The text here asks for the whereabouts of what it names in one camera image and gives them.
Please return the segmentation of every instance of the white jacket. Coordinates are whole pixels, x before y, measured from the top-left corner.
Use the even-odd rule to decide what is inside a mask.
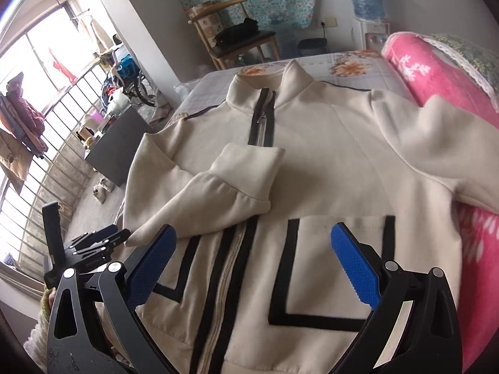
[[[441,267],[457,301],[451,203],[499,212],[498,176],[499,131],[438,96],[418,108],[315,82],[295,61],[238,74],[226,102],[146,135],[135,156],[127,250],[165,223],[179,237],[137,313],[180,374],[326,374],[370,312],[330,248],[333,224],[406,270]]]

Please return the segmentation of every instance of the folded sleeve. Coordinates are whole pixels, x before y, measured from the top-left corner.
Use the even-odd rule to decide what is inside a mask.
[[[499,213],[499,130],[440,96],[422,108],[381,90],[371,98],[384,137],[410,167]]]
[[[189,237],[268,212],[284,154],[277,147],[229,143],[208,171],[191,175],[153,141],[143,141],[139,151],[125,195],[123,225],[133,232],[127,246],[148,243],[164,224]]]

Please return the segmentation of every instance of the sleeve cuff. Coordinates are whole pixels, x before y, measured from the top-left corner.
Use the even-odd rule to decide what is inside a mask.
[[[267,201],[284,149],[228,143],[209,173],[249,197]]]

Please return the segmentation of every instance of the stand-up collar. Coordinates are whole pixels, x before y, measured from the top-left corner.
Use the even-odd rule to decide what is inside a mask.
[[[292,60],[284,69],[272,74],[261,76],[244,76],[236,74],[229,86],[227,103],[245,111],[253,113],[254,106],[260,96],[260,90],[268,88],[276,92],[275,108],[288,102],[303,91],[313,78],[304,71],[298,62]]]

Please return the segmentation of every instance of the pillow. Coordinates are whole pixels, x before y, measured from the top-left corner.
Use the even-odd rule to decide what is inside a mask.
[[[453,35],[437,34],[423,37],[461,67],[490,97],[499,113],[499,55]]]

